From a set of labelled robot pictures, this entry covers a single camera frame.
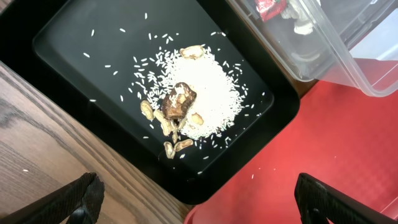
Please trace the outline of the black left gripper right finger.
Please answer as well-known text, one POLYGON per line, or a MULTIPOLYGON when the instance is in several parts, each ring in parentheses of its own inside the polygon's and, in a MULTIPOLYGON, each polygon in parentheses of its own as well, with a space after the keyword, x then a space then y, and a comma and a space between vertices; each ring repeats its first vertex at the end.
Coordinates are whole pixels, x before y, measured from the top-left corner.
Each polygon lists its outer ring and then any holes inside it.
POLYGON ((397 224, 306 173, 298 175, 294 196, 302 224, 397 224))

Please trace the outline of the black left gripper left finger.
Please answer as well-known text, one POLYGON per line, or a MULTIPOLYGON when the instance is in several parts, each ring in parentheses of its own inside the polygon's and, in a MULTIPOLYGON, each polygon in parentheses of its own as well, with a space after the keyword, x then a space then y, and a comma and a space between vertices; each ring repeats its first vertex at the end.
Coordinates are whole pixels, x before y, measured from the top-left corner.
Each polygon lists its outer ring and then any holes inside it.
POLYGON ((104 183, 96 173, 85 173, 77 180, 1 219, 7 224, 94 224, 104 200, 104 183))

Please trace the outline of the red strawberry cake wrapper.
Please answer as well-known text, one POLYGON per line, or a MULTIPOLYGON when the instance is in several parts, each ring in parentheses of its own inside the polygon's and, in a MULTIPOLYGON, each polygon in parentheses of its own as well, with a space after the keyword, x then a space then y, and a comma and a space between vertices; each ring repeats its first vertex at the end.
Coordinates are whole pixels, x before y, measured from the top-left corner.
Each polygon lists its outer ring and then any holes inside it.
POLYGON ((263 22, 279 15, 287 7, 287 0, 255 0, 255 3, 263 22))

